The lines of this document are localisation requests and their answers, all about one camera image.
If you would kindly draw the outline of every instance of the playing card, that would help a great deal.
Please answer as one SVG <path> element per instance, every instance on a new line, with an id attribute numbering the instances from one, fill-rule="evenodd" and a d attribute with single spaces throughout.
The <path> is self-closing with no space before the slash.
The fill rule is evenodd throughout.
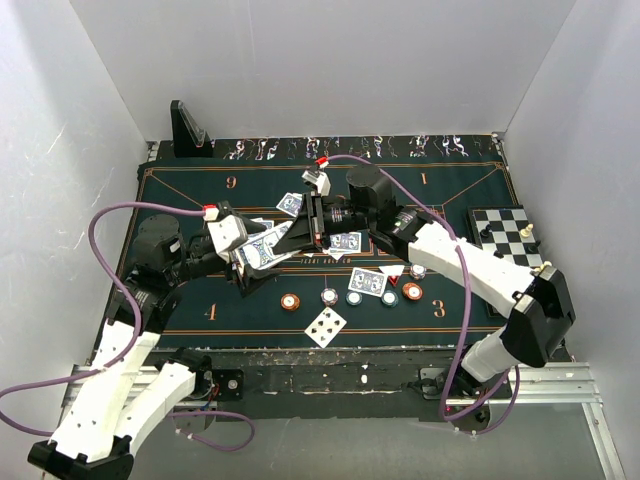
<path id="1" fill-rule="evenodd" d="M 252 218 L 252 221 L 256 222 L 256 223 L 260 223 L 262 225 L 264 225 L 265 227 L 267 227 L 267 230 L 270 228 L 273 228 L 274 226 L 274 221 L 273 220 L 264 220 L 262 219 L 262 217 L 260 218 Z M 249 240 L 252 240 L 254 238 L 256 238 L 258 235 L 262 235 L 264 232 L 258 232 L 258 233 L 252 233 L 251 235 L 248 236 Z"/>
<path id="2" fill-rule="evenodd" d="M 329 239 L 331 240 L 329 250 L 332 253 L 360 253 L 362 251 L 362 234 L 360 232 L 339 233 L 331 235 Z"/>
<path id="3" fill-rule="evenodd" d="M 291 215 L 292 217 L 298 216 L 298 211 L 302 206 L 302 195 L 299 193 L 287 193 L 282 200 L 278 203 L 276 208 L 281 212 Z"/>
<path id="4" fill-rule="evenodd" d="M 272 248 L 278 240 L 289 230 L 293 222 L 284 222 L 266 232 L 259 233 L 251 238 L 247 243 L 238 247 L 234 253 L 256 270 L 264 270 L 277 265 L 283 260 L 292 257 L 298 250 L 281 255 L 274 255 Z"/>
<path id="5" fill-rule="evenodd" d="M 363 268 L 354 268 L 349 279 L 349 290 L 382 297 L 387 276 L 384 273 L 372 272 Z"/>
<path id="6" fill-rule="evenodd" d="M 326 307 L 311 322 L 304 333 L 309 335 L 320 347 L 325 348 L 346 324 L 347 321 L 344 318 L 331 308 Z"/>
<path id="7" fill-rule="evenodd" d="M 256 223 L 261 223 L 262 225 L 267 227 L 267 229 L 273 228 L 275 225 L 275 222 L 273 220 L 265 220 L 263 218 L 253 218 L 252 220 Z"/>

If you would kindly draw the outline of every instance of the chessboard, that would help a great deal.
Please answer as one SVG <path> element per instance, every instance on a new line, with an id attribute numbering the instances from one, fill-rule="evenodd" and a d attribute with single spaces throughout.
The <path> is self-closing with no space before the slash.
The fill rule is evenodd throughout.
<path id="1" fill-rule="evenodd" d="M 534 230 L 528 236 L 521 234 L 531 225 L 522 205 L 469 207 L 468 217 L 473 241 L 485 252 L 532 269 L 544 262 Z M 491 316 L 500 315 L 491 305 L 487 307 Z"/>

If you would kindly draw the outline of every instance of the purple cable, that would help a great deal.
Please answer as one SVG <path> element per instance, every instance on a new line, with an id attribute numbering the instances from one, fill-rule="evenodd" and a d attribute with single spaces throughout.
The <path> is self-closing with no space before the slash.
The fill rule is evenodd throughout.
<path id="1" fill-rule="evenodd" d="M 364 158 L 356 157 L 355 155 L 343 155 L 343 154 L 332 155 L 331 157 L 328 157 L 327 160 L 329 161 L 329 163 L 331 163 L 332 160 L 339 160 L 339 159 L 355 160 L 360 163 L 366 163 L 368 165 L 372 165 L 372 162 L 365 160 Z M 396 187 L 398 187 L 398 189 L 402 193 L 404 193 L 407 197 L 409 197 L 411 201 L 415 202 L 416 205 L 422 208 L 436 222 L 442 225 L 444 229 L 447 231 L 447 233 L 449 234 L 449 238 L 451 238 L 451 240 L 454 240 L 454 241 L 457 240 L 456 233 L 453 231 L 453 228 L 451 227 L 451 225 L 449 225 L 449 223 L 444 218 L 440 217 L 436 212 L 434 212 L 430 208 L 427 208 L 425 205 L 423 205 L 422 202 L 420 202 L 420 200 L 418 200 L 411 192 L 409 192 L 409 190 L 407 190 L 398 180 L 396 180 L 393 176 L 391 176 L 391 174 L 387 173 L 382 168 L 380 169 L 380 171 L 389 180 L 391 180 L 391 182 Z M 446 414 L 447 399 L 449 398 L 449 393 L 451 391 L 451 384 L 453 383 L 453 377 L 455 376 L 457 365 L 459 365 L 460 358 L 462 357 L 462 350 L 464 349 L 464 342 L 467 337 L 467 332 L 469 330 L 469 322 L 471 318 L 471 279 L 469 278 L 469 270 L 467 268 L 467 262 L 464 259 L 464 254 L 462 253 L 462 249 L 460 248 L 460 246 L 456 245 L 455 250 L 456 250 L 456 253 L 458 254 L 458 258 L 460 259 L 460 266 L 462 268 L 462 279 L 463 279 L 463 286 L 464 286 L 464 312 L 462 315 L 462 325 L 460 327 L 460 336 L 458 337 L 458 344 L 456 345 L 456 349 L 453 354 L 453 361 L 451 362 L 451 368 L 449 368 L 449 373 L 447 374 L 447 379 L 444 384 L 444 389 L 442 390 L 442 397 L 440 398 L 440 406 L 438 408 L 440 416 L 442 417 L 443 420 L 447 422 L 458 420 L 459 418 L 462 418 L 465 415 L 470 414 L 478 406 L 482 405 L 485 401 L 491 398 L 491 396 L 493 396 L 493 394 L 500 388 L 503 381 L 508 379 L 508 375 L 509 375 L 509 371 L 506 371 L 500 378 L 500 381 L 498 381 L 485 395 L 483 395 L 476 402 L 474 402 L 473 405 L 470 405 L 469 407 L 466 407 L 465 409 L 461 410 L 458 413 L 454 413 L 453 415 Z M 503 417 L 490 429 L 483 430 L 483 433 L 487 433 L 488 431 L 495 429 L 495 427 L 500 425 L 506 419 L 507 415 L 509 415 L 509 413 L 513 409 L 517 392 L 519 391 L 519 389 L 520 389 L 520 372 L 516 367 L 516 385 L 514 388 L 513 395 L 511 397 L 511 403 L 509 404 L 509 407 L 505 411 L 505 414 L 503 415 Z"/>
<path id="2" fill-rule="evenodd" d="M 187 433 L 187 432 L 183 432 L 181 429 L 180 433 L 185 434 L 187 437 L 190 437 L 194 440 L 197 440 L 198 442 L 204 443 L 205 445 L 208 445 L 211 448 L 215 448 L 216 450 L 220 450 L 221 452 L 236 452 L 244 447 L 246 447 L 247 445 L 249 445 L 249 443 L 251 442 L 251 440 L 253 440 L 254 435 L 256 434 L 256 424 L 253 422 L 253 420 L 251 420 L 249 417 L 245 417 L 244 415 L 240 414 L 240 413 L 234 413 L 234 412 L 220 412 L 220 411 L 205 411 L 205 412 L 174 412 L 174 413 L 170 413 L 169 415 L 167 415 L 167 417 L 172 417 L 172 418 L 176 418 L 176 417 L 193 417 L 193 416 L 197 416 L 197 415 L 206 415 L 206 416 L 211 416 L 211 417 L 227 417 L 227 418 L 237 418 L 238 420 L 242 420 L 243 422 L 246 422 L 247 425 L 249 425 L 249 428 L 251 429 L 251 433 L 249 433 L 249 437 L 242 443 L 239 443 L 238 445 L 231 445 L 231 446 L 225 446 L 225 445 L 219 445 L 217 443 L 212 442 L 211 440 L 204 438 L 200 435 L 196 435 L 195 433 Z"/>
<path id="3" fill-rule="evenodd" d="M 140 330 L 142 328 L 142 315 L 140 314 L 140 308 L 138 307 L 138 304 L 136 303 L 134 298 L 129 293 L 129 290 L 127 289 L 127 287 L 124 286 L 124 284 L 120 281 L 118 276 L 111 269 L 111 267 L 109 266 L 109 264 L 107 263 L 105 258 L 102 256 L 102 253 L 100 253 L 100 250 L 98 249 L 98 246 L 96 245 L 95 227 L 96 227 L 97 221 L 103 215 L 105 215 L 105 214 L 107 214 L 107 213 L 109 213 L 109 212 L 111 212 L 113 210 L 118 210 L 118 209 L 121 209 L 121 208 L 150 208 L 152 210 L 159 210 L 161 212 L 172 213 L 174 215 L 186 215 L 186 216 L 191 216 L 191 217 L 204 217 L 204 211 L 202 211 L 202 210 L 200 210 L 200 211 L 182 210 L 180 208 L 167 207 L 167 206 L 164 206 L 164 205 L 158 205 L 158 204 L 155 204 L 155 203 L 146 203 L 146 202 L 124 202 L 124 203 L 117 203 L 117 204 L 112 205 L 110 207 L 103 208 L 98 213 L 96 213 L 95 216 L 91 219 L 91 223 L 89 223 L 89 233 L 87 234 L 87 236 L 89 238 L 89 245 L 91 246 L 91 250 L 93 251 L 93 254 L 96 256 L 96 258 L 98 259 L 98 262 L 100 263 L 100 265 L 102 266 L 104 271 L 107 272 L 107 275 L 109 276 L 109 278 L 113 281 L 115 286 L 119 290 L 121 290 L 122 293 L 124 294 L 125 298 L 127 299 L 129 304 L 131 305 L 131 308 L 133 309 L 133 315 L 134 315 L 134 319 L 135 319 L 134 328 L 133 328 L 133 335 L 131 336 L 131 340 L 129 341 L 127 346 L 124 348 L 124 350 L 122 350 L 122 352 L 120 352 L 113 359 L 109 360 L 107 363 L 104 364 L 105 367 L 110 367 L 113 364 L 115 364 L 116 362 L 119 362 L 122 358 L 124 358 L 124 356 L 127 353 L 129 353 L 129 351 L 135 345 L 136 340 L 138 339 L 138 336 L 140 335 Z M 60 385 L 62 383 L 75 382 L 77 380 L 82 380 L 84 378 L 92 377 L 93 375 L 96 375 L 96 374 L 98 374 L 100 372 L 101 372 L 100 369 L 96 369 L 96 370 L 90 370 L 88 372 L 77 373 L 76 375 L 71 375 L 71 376 L 68 376 L 68 377 L 60 377 L 60 378 L 54 378 L 52 380 L 44 380 L 42 382 L 24 383 L 22 385 L 16 385 L 16 386 L 13 386 L 13 387 L 5 388 L 4 390 L 0 391 L 0 399 L 2 397 L 4 397 L 5 395 L 9 395 L 10 393 L 21 392 L 23 390 L 32 390 L 34 388 L 51 387 L 53 385 Z M 20 430 L 21 432 L 29 433 L 31 435 L 38 435 L 38 436 L 42 436 L 42 437 L 50 437 L 51 435 L 53 435 L 53 432 L 47 432 L 47 431 L 44 431 L 44 430 L 36 430 L 34 428 L 30 428 L 30 427 L 24 426 L 24 425 L 22 425 L 22 424 L 20 424 L 20 423 L 18 423 L 16 421 L 10 419 L 8 416 L 6 416 L 1 411 L 0 411 L 0 420 L 2 420 L 7 425 L 15 428 L 16 430 Z"/>

